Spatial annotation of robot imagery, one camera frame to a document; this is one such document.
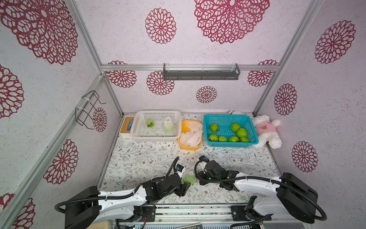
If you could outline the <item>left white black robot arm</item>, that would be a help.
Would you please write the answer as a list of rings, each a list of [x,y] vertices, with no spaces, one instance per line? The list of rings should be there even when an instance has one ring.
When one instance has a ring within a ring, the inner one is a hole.
[[[86,229],[92,224],[107,220],[133,222],[146,217],[144,205],[153,205],[161,199],[187,193],[189,182],[183,182],[185,167],[176,157],[166,175],[140,183],[135,189],[100,191],[91,186],[67,201],[55,205],[55,210],[64,214],[66,229]]]

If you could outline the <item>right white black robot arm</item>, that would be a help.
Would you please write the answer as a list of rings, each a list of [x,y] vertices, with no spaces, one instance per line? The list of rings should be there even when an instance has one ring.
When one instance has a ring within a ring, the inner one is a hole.
[[[280,177],[257,177],[236,170],[225,170],[216,161],[202,156],[194,166],[200,184],[217,183],[228,191],[255,193],[247,202],[243,219],[230,226],[260,226],[275,214],[290,215],[308,224],[326,221],[325,211],[318,205],[318,193],[291,173]]]

